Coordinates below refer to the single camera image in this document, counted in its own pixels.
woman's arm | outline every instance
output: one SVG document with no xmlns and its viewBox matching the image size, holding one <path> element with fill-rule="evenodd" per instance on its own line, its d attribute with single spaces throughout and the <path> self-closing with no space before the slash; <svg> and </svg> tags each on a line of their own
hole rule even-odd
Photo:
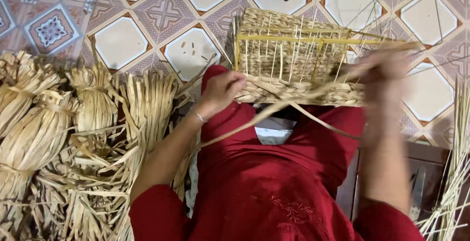
<svg viewBox="0 0 470 241">
<path fill-rule="evenodd" d="M 402 78 L 408 63 L 397 53 L 379 52 L 366 62 L 377 64 L 366 76 L 366 150 L 361 154 L 361 207 L 369 200 L 385 202 L 409 213 L 407 151 L 400 134 Z"/>
<path fill-rule="evenodd" d="M 201 100 L 193 107 L 194 112 L 189 112 L 145 160 L 132 186 L 131 203 L 153 185 L 172 182 L 179 164 L 189 150 L 191 140 L 204 124 L 196 113 L 207 121 L 227 108 L 245 85 L 245 76 L 237 71 L 215 76 L 208 81 Z"/>
</svg>

red shirt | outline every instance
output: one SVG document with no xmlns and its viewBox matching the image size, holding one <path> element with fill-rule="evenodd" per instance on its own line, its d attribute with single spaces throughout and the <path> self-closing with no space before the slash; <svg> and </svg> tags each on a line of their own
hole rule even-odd
<svg viewBox="0 0 470 241">
<path fill-rule="evenodd" d="M 193 218 L 167 185 L 132 204 L 136 241 L 424 240 L 397 209 L 377 203 L 354 223 L 325 186 L 302 166 L 270 154 L 244 154 L 199 179 Z"/>
</svg>

bracelet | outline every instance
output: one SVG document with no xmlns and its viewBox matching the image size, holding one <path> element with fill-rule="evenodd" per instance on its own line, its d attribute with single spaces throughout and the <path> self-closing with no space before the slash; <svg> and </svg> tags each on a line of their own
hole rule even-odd
<svg viewBox="0 0 470 241">
<path fill-rule="evenodd" d="M 207 123 L 207 121 L 204 120 L 204 118 L 200 114 L 198 114 L 192 107 L 189 110 L 193 112 L 203 123 Z"/>
</svg>

woven basket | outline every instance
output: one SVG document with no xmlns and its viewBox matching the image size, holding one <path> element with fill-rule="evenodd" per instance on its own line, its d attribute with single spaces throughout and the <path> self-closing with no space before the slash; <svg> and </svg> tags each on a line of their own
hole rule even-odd
<svg viewBox="0 0 470 241">
<path fill-rule="evenodd" d="M 353 39 L 358 34 L 366 39 Z M 303 16 L 247 8 L 234 46 L 235 70 L 245 73 L 249 83 L 236 99 L 273 103 L 302 97 L 310 89 L 336 81 L 349 45 L 374 47 L 388 40 Z M 364 86 L 355 82 L 338 82 L 325 95 L 299 103 L 363 106 Z"/>
</svg>

knife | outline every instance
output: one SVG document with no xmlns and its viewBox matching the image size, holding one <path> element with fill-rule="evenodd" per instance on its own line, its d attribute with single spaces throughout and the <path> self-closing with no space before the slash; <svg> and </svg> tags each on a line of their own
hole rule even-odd
<svg viewBox="0 0 470 241">
<path fill-rule="evenodd" d="M 421 212 L 421 200 L 423 199 L 424 178 L 426 177 L 426 168 L 420 166 L 418 173 L 414 178 L 413 191 L 411 192 L 411 208 L 409 217 L 415 222 L 418 220 Z"/>
</svg>

